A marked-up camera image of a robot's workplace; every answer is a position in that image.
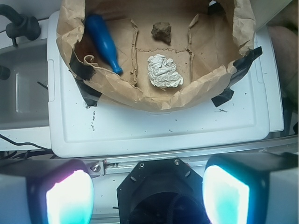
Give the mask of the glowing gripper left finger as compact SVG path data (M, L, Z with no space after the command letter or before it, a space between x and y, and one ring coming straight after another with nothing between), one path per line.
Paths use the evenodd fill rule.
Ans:
M78 159L0 162L2 224L87 224L94 186Z

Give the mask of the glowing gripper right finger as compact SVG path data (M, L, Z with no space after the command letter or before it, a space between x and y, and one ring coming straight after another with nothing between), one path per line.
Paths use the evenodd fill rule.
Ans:
M202 192L213 224L297 224L299 156L212 155L206 163Z

